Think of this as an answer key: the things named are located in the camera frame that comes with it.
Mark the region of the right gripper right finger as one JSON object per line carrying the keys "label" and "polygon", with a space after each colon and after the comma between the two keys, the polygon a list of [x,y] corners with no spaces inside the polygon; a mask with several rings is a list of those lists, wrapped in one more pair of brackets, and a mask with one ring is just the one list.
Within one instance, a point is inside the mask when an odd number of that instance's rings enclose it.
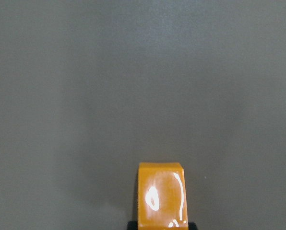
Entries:
{"label": "right gripper right finger", "polygon": [[197,226],[195,222],[189,222],[188,223],[188,230],[197,230]]}

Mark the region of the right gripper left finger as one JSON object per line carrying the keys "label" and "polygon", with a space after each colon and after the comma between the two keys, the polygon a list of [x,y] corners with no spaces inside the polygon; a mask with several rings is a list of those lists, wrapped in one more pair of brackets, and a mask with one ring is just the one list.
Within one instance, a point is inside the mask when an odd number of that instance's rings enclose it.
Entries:
{"label": "right gripper left finger", "polygon": [[127,224],[127,230],[138,230],[138,222],[137,221],[129,221]]}

